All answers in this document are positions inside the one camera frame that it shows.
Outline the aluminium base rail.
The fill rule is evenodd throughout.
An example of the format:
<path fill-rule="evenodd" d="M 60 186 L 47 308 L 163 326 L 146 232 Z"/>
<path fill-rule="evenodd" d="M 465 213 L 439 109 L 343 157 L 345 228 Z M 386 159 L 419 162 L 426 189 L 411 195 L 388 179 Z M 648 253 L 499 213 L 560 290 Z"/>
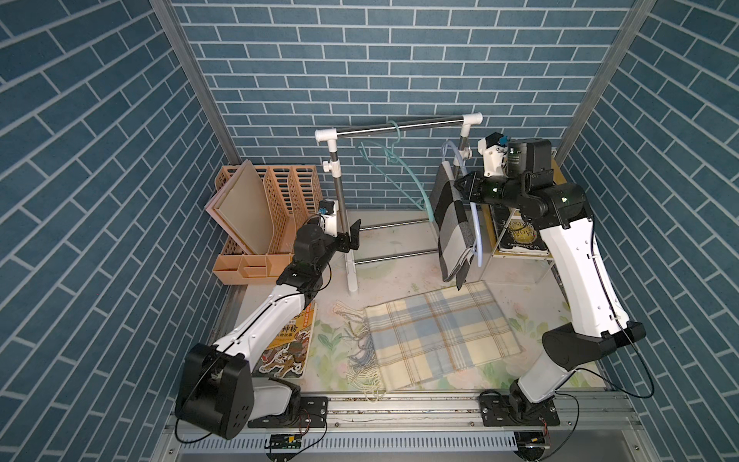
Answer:
<path fill-rule="evenodd" d="M 630 401 L 606 391 L 567 390 L 548 418 L 514 427 L 492 408 L 497 394 L 477 392 L 309 394 L 317 423 L 284 429 L 244 429 L 231 440 L 200 437 L 188 423 L 168 423 L 155 461 L 654 461 Z M 299 434 L 297 452 L 268 452 L 273 434 Z"/>

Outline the orange plastic file organizer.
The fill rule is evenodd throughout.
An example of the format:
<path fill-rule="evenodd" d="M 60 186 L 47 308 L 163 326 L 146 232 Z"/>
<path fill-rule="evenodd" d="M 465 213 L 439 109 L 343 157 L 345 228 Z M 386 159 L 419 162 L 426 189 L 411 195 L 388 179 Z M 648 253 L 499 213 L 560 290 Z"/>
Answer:
<path fill-rule="evenodd" d="M 269 250 L 256 253 L 228 238 L 216 258 L 213 274 L 225 285 L 273 284 L 291 263 L 296 231 L 318 211 L 323 199 L 314 166 L 257 166 L 273 218 Z"/>

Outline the green circuit board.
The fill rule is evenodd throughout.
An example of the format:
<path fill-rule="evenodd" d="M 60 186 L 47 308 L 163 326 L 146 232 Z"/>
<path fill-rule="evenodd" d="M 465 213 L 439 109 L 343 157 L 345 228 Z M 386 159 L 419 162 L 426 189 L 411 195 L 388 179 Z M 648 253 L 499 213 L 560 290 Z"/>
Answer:
<path fill-rule="evenodd" d="M 266 444 L 268 452 L 276 450 L 287 450 L 288 452 L 297 452 L 302 448 L 302 436 L 299 434 L 273 434 L 269 437 Z"/>

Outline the floral table mat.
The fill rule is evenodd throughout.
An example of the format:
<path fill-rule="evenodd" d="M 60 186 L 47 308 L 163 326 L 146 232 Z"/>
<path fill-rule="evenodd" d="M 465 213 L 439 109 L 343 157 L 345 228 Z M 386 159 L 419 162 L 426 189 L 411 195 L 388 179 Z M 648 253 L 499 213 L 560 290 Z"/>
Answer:
<path fill-rule="evenodd" d="M 354 328 L 341 309 L 361 312 L 367 306 L 424 294 L 444 287 L 437 240 L 425 214 L 414 211 L 353 211 L 365 231 L 355 257 L 358 290 L 348 290 L 344 254 L 337 254 L 331 283 L 316 298 L 316 319 L 306 370 L 298 379 L 303 392 L 362 394 L 351 378 L 350 356 L 358 352 L 350 338 Z M 447 375 L 421 385 L 424 391 L 473 391 L 509 387 L 542 353 L 544 332 L 571 319 L 566 298 L 546 260 L 484 256 L 468 278 L 482 280 L 493 294 L 514 333 L 520 352 L 476 369 Z"/>

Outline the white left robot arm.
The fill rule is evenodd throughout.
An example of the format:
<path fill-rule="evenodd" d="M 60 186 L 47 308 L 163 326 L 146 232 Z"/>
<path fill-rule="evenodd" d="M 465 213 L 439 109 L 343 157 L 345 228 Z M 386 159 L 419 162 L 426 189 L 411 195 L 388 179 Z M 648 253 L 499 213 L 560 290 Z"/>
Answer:
<path fill-rule="evenodd" d="M 215 344 L 197 344 L 186 355 L 174 415 L 226 440 L 248 424 L 284 427 L 300 416 L 300 388 L 286 380 L 253 377 L 263 352 L 289 321 L 325 289 L 323 272 L 337 252 L 360 246 L 361 223 L 331 234 L 327 218 L 308 219 L 296 232 L 294 257 L 250 317 Z"/>

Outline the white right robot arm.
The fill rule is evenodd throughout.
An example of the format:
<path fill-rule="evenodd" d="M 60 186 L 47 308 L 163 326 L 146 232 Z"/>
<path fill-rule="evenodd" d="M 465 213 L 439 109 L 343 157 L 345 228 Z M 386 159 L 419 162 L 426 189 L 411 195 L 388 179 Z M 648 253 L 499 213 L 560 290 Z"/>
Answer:
<path fill-rule="evenodd" d="M 552 144 L 543 139 L 510 141 L 493 133 L 477 149 L 484 171 L 464 175 L 455 182 L 456 190 L 471 202 L 519 211 L 550 252 L 571 308 L 571 323 L 543 334 L 543 353 L 509 388 L 510 419 L 538 425 L 573 373 L 618 348 L 634 347 L 645 338 L 646 328 L 629 319 L 617 298 L 600 257 L 585 190 L 555 181 Z"/>

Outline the yellow illustrated comic book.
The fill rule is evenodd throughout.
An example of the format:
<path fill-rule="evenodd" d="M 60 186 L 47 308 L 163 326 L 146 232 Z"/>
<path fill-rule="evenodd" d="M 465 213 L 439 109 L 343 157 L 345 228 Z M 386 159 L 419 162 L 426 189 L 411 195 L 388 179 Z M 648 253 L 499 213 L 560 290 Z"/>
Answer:
<path fill-rule="evenodd" d="M 302 377 L 312 341 L 315 313 L 312 303 L 282 328 L 262 353 L 253 371 L 254 377 Z"/>

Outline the yellow blue plaid scarf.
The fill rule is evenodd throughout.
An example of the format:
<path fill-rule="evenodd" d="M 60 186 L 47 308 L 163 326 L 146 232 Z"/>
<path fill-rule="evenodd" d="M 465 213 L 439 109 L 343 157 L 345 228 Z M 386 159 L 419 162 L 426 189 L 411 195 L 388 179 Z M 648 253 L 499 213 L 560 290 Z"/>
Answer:
<path fill-rule="evenodd" d="M 467 283 L 335 314 L 356 342 L 348 381 L 379 396 L 477 369 L 521 352 L 486 283 Z"/>

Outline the translucent blue clothes hanger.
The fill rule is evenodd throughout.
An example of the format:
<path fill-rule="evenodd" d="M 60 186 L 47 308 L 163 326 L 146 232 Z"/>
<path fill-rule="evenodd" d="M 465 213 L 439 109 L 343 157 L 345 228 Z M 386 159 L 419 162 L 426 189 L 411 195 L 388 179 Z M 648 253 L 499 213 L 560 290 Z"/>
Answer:
<path fill-rule="evenodd" d="M 471 150 L 465 148 L 460 151 L 457 145 L 452 140 L 447 140 L 442 145 L 442 159 L 446 160 L 448 155 L 453 155 L 453 165 L 459 169 L 458 173 L 455 173 L 457 179 L 465 176 L 469 173 L 466 167 L 466 161 L 471 157 Z M 482 248 L 482 236 L 480 230 L 480 220 L 477 211 L 477 205 L 473 202 L 470 203 L 471 218 L 469 224 L 471 230 L 473 230 L 473 236 L 475 236 L 475 246 L 473 247 L 473 256 L 477 258 L 477 267 L 481 268 L 483 264 L 483 248 Z"/>

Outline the white steel clothes rack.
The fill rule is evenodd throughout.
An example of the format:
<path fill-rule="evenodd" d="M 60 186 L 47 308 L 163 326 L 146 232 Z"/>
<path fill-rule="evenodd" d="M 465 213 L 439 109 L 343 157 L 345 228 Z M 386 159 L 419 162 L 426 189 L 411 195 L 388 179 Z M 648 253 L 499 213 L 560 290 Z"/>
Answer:
<path fill-rule="evenodd" d="M 471 129 L 483 121 L 481 113 L 454 115 L 453 117 L 433 117 L 433 119 L 416 119 L 415 121 L 387 121 L 370 126 L 349 126 L 341 128 L 318 129 L 314 132 L 316 142 L 325 144 L 329 159 L 323 162 L 323 170 L 333 178 L 336 200 L 338 201 L 338 225 L 340 231 L 349 229 L 348 206 L 344 193 L 343 165 L 339 157 L 340 140 L 357 139 L 357 151 L 362 159 L 385 181 L 407 198 L 418 210 L 425 213 L 425 221 L 436 232 L 432 207 L 425 184 L 419 176 L 396 153 L 396 147 L 402 141 L 402 134 L 409 131 L 421 131 L 444 127 L 457 127 L 459 141 L 454 142 L 460 151 L 470 148 Z"/>

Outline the beige flat board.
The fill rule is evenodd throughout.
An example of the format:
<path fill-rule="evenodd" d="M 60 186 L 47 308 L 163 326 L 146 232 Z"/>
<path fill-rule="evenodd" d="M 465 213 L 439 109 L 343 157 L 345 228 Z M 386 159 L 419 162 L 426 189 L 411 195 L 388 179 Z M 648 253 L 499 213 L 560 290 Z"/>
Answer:
<path fill-rule="evenodd" d="M 250 161 L 238 167 L 205 211 L 245 253 L 268 253 L 273 237 L 271 212 L 263 182 Z"/>

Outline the black grey checkered scarf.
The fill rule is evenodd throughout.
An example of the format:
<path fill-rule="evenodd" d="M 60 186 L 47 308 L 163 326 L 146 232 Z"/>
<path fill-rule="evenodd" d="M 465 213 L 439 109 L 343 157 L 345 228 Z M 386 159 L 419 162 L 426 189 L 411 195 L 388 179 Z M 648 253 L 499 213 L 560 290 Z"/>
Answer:
<path fill-rule="evenodd" d="M 460 192 L 453 186 L 450 163 L 442 161 L 430 194 L 438 255 L 443 281 L 455 282 L 458 290 L 466 283 L 475 250 L 475 233 L 469 223 Z"/>

